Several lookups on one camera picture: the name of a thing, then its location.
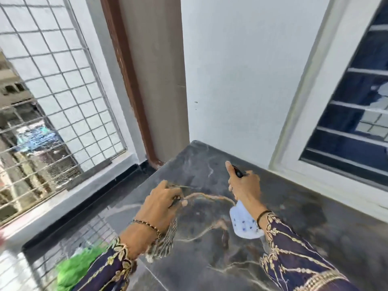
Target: black bracelet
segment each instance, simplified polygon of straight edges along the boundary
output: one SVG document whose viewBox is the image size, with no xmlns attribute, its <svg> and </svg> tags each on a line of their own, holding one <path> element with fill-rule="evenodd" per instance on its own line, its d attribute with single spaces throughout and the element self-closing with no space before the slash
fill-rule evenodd
<svg viewBox="0 0 388 291">
<path fill-rule="evenodd" d="M 151 229 L 153 229 L 158 234 L 157 240 L 160 240 L 160 237 L 162 236 L 162 234 L 159 232 L 159 230 L 157 228 L 155 228 L 153 225 L 149 224 L 148 222 L 142 221 L 142 220 L 135 220 L 135 219 L 133 219 L 130 222 L 130 224 L 131 223 L 138 223 L 138 224 L 143 224 L 143 225 L 149 226 Z"/>
<path fill-rule="evenodd" d="M 261 229 L 261 228 L 260 228 L 260 225 L 259 225 L 260 219 L 263 217 L 263 215 L 265 215 L 266 213 L 269 213 L 269 212 L 272 212 L 272 210 L 264 210 L 264 211 L 259 215 L 259 217 L 257 218 L 256 223 L 257 223 L 257 227 L 258 227 L 259 229 Z"/>
</svg>

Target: white wall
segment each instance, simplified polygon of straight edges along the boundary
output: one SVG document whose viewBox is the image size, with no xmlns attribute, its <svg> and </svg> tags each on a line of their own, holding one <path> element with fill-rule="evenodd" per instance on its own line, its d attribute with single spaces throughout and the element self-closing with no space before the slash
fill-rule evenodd
<svg viewBox="0 0 388 291">
<path fill-rule="evenodd" d="M 190 141 L 268 168 L 329 0 L 181 0 Z"/>
</svg>

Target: embroidered sleeve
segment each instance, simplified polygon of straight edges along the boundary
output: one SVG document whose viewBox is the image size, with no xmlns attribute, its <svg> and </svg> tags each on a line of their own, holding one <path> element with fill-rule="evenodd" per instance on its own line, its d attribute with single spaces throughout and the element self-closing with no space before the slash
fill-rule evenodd
<svg viewBox="0 0 388 291">
<path fill-rule="evenodd" d="M 128 249 L 117 238 L 107 251 L 90 265 L 87 274 L 72 291 L 125 291 L 129 274 L 136 270 L 136 261 L 127 258 Z"/>
<path fill-rule="evenodd" d="M 269 213 L 267 219 L 267 242 L 272 251 L 260 259 L 260 264 L 279 288 L 284 291 L 329 291 L 337 290 L 331 286 L 340 284 L 343 291 L 358 290 L 274 213 Z"/>
</svg>

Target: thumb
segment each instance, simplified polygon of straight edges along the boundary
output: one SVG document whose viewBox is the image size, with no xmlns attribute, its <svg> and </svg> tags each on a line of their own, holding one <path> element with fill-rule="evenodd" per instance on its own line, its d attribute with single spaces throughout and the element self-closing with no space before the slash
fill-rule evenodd
<svg viewBox="0 0 388 291">
<path fill-rule="evenodd" d="M 238 177 L 236 176 L 236 172 L 235 172 L 235 170 L 234 170 L 234 167 L 232 166 L 232 164 L 230 163 L 230 161 L 226 161 L 226 162 L 225 162 L 225 166 L 226 166 L 226 170 L 228 171 L 229 176 L 230 176 L 230 178 L 231 178 L 232 180 L 238 178 Z"/>
</svg>

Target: person's right hand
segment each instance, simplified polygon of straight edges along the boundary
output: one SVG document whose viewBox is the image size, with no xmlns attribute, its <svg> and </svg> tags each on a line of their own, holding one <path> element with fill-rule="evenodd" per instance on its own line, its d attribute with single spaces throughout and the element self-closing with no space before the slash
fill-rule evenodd
<svg viewBox="0 0 388 291">
<path fill-rule="evenodd" d="M 263 211 L 267 210 L 260 201 L 260 177 L 254 174 L 253 171 L 247 171 L 247 176 L 239 178 L 229 161 L 225 162 L 225 166 L 230 176 L 228 181 L 229 191 L 233 192 L 235 199 L 240 200 L 256 220 Z"/>
</svg>

